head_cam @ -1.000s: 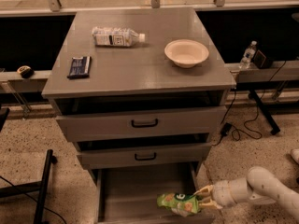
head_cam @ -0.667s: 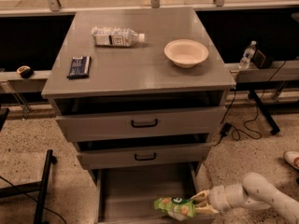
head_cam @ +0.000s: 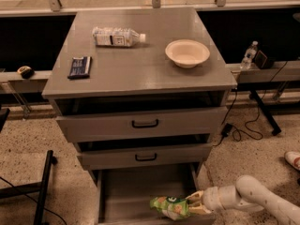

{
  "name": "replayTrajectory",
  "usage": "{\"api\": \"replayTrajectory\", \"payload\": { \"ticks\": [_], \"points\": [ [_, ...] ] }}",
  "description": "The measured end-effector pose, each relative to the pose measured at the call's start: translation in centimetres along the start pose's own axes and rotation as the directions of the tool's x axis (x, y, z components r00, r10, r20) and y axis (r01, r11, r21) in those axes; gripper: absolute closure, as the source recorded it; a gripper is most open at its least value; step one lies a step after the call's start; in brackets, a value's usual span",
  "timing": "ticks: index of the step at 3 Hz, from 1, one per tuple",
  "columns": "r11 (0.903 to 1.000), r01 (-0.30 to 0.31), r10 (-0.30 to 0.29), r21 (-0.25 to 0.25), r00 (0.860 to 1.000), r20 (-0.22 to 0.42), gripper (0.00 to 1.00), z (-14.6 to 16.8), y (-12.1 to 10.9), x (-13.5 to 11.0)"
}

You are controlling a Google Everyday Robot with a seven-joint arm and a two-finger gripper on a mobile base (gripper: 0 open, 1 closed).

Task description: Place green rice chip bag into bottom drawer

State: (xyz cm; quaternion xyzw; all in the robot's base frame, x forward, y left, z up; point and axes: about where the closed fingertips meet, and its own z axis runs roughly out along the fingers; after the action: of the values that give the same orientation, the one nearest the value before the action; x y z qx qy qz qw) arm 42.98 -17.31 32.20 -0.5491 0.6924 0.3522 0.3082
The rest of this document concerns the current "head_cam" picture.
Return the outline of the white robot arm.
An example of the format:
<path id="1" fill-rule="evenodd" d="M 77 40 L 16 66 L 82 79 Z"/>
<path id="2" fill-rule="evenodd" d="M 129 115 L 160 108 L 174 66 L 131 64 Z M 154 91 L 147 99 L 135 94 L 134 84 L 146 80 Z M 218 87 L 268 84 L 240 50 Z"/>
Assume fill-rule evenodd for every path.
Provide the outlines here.
<path id="1" fill-rule="evenodd" d="M 205 215 L 235 209 L 256 212 L 265 209 L 282 225 L 300 225 L 300 207 L 279 197 L 250 175 L 238 177 L 233 185 L 209 187 L 187 196 L 191 213 Z"/>

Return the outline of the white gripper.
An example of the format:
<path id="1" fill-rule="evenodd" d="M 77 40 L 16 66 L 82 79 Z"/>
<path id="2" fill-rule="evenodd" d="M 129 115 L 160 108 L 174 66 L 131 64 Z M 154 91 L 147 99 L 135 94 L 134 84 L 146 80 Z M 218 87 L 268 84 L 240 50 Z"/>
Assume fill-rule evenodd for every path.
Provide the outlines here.
<path id="1" fill-rule="evenodd" d="M 235 186 L 210 187 L 205 191 L 198 190 L 187 196 L 188 211 L 197 215 L 209 215 L 212 211 L 235 209 L 241 197 Z"/>

